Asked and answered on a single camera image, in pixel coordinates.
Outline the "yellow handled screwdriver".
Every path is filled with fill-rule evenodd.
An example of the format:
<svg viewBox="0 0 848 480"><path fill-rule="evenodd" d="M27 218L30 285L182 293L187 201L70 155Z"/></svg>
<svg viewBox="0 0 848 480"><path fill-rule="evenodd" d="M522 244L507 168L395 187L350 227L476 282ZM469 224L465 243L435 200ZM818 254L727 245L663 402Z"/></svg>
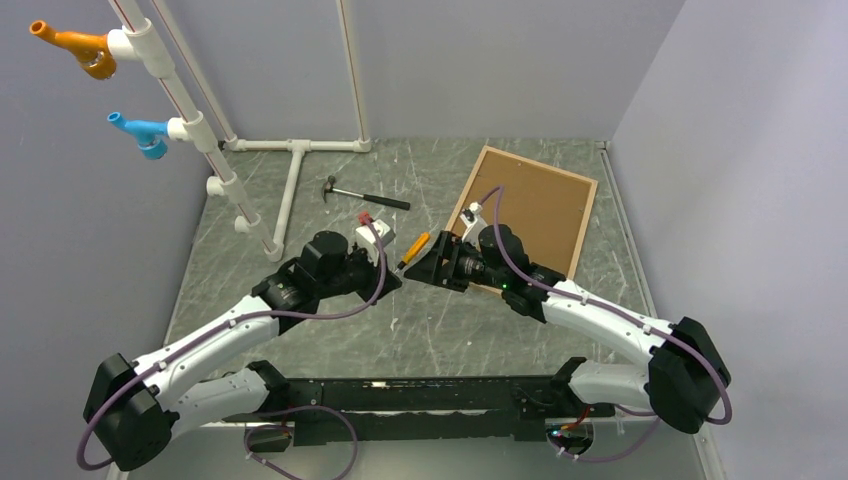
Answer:
<svg viewBox="0 0 848 480"><path fill-rule="evenodd" d="M430 238L431 235L429 232L424 232L420 234L419 237L415 240L415 242L402 256L401 260L397 263L396 269L400 271L403 270L407 265L409 265L428 244Z"/></svg>

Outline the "wooden picture frame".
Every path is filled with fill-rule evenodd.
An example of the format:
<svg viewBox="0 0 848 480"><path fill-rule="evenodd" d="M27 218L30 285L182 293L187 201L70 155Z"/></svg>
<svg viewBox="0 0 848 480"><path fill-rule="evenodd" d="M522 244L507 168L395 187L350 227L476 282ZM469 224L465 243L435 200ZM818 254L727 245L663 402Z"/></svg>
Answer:
<svg viewBox="0 0 848 480"><path fill-rule="evenodd" d="M493 188L504 186L499 222L523 243L530 260L575 277L598 182L513 153L485 146L448 220L465 231L460 212Z"/></svg>

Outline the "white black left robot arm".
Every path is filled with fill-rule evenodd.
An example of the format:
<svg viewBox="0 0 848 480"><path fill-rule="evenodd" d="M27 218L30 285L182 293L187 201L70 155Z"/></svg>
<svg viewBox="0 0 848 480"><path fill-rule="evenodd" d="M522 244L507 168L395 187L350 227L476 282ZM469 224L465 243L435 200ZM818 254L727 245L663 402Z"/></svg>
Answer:
<svg viewBox="0 0 848 480"><path fill-rule="evenodd" d="M263 278L220 317L183 339L128 360L114 354L97 368L86 401L86 429L77 447L78 465L90 438L106 449L122 471L137 469L168 443L195 428L234 415L279 417L290 406L290 383L269 362L211 378L222 364L271 341L305 320L321 320L320 303L357 294L359 306L334 319L353 316L401 286L385 249L394 231L375 220L356 228L353 241L320 231L299 256Z"/></svg>

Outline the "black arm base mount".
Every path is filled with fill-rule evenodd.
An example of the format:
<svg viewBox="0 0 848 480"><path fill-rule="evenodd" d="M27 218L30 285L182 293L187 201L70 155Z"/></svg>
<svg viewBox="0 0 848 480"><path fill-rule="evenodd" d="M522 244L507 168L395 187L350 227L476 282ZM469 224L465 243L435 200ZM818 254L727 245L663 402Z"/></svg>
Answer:
<svg viewBox="0 0 848 480"><path fill-rule="evenodd" d="M230 422L284 421L297 446L346 441L341 413L361 441L501 437L543 441L551 429L614 415L586 404L557 376L297 379L256 413Z"/></svg>

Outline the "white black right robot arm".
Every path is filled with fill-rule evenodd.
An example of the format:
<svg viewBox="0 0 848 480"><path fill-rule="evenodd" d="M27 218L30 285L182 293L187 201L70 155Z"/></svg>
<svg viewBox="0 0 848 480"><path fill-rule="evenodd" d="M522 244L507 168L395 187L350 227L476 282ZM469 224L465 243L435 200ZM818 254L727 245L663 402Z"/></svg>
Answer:
<svg viewBox="0 0 848 480"><path fill-rule="evenodd" d="M643 409L670 427L695 434L727 404L731 375L706 328L638 314L580 287L564 274L535 263L506 225L483 229L477 243L441 232L430 250L404 270L408 280L464 292L490 287L516 313L580 332L621 354L625 365L570 360L551 388L557 411L574 415L587 404Z"/></svg>

